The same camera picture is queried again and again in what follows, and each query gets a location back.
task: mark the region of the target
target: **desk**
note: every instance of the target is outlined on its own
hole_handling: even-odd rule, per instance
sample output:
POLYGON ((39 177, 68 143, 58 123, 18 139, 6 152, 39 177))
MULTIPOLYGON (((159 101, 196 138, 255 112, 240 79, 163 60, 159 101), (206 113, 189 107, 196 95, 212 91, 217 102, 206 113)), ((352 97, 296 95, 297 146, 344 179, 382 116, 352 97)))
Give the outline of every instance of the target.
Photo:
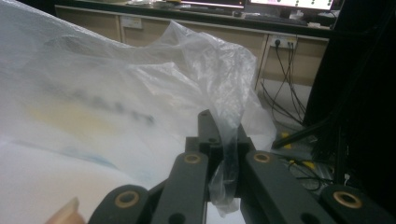
MULTIPOLYGON (((296 84, 311 86, 321 58, 326 50, 331 30, 248 21, 232 16, 220 16, 178 11, 176 9, 129 6, 122 3, 93 1, 55 1, 57 16, 122 43, 143 47, 162 35, 169 21, 176 21, 195 32, 205 32, 225 41, 242 45, 257 57, 257 76, 253 85, 260 92, 260 80, 284 78, 274 47, 272 35, 298 38, 293 79, 296 84)), ((280 49, 283 64, 288 50, 280 49)))

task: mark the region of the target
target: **keyboard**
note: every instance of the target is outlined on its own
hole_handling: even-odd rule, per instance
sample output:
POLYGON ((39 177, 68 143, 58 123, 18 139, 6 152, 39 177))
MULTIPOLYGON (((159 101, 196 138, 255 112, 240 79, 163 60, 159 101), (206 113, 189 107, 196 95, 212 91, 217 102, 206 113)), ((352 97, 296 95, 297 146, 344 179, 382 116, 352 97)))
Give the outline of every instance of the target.
POLYGON ((233 12, 229 11, 229 10, 218 9, 218 8, 208 8, 208 7, 181 7, 180 11, 200 12, 200 13, 223 15, 223 16, 232 16, 233 15, 233 12))
POLYGON ((280 17, 270 17, 264 15, 245 15, 245 20, 253 20, 253 21, 267 21, 273 23, 282 23, 288 25, 298 25, 298 26, 308 26, 306 21, 299 21, 294 19, 285 19, 280 17))

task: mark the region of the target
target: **electrical outlet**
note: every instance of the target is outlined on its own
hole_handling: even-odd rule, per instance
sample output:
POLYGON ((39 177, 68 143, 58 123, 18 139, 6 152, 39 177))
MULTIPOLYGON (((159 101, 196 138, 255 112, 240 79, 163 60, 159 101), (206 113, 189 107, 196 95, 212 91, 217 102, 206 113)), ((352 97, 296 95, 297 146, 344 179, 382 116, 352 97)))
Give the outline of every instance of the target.
POLYGON ((122 27, 143 29, 141 18, 130 17, 130 16, 120 16, 120 23, 121 23, 122 27))
POLYGON ((280 40, 279 48, 290 49, 293 47, 295 49, 297 47, 297 37, 295 36, 272 35, 270 46, 276 47, 277 40, 280 40))

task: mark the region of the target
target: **transparent plastic bag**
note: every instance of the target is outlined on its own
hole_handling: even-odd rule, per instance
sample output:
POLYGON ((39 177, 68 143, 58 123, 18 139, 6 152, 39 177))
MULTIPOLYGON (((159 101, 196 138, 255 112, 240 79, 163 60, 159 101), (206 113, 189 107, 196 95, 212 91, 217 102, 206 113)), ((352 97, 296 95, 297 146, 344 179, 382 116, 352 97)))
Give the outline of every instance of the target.
POLYGON ((275 137, 251 89, 256 58, 174 21, 134 48, 3 1, 0 52, 1 136, 113 166, 147 189, 168 177, 209 108, 225 146, 210 182, 222 214, 233 210, 241 120, 247 134, 275 137))

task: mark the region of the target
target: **power socket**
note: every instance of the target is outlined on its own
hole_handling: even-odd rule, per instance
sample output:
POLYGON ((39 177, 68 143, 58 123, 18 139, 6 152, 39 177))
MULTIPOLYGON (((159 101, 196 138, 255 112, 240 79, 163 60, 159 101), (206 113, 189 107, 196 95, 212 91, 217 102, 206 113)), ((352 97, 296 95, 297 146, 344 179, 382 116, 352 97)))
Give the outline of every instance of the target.
POLYGON ((279 40, 279 48, 281 49, 290 49, 291 47, 295 49, 297 47, 297 37, 295 36, 286 36, 286 35, 271 35, 271 47, 276 47, 276 41, 279 40))

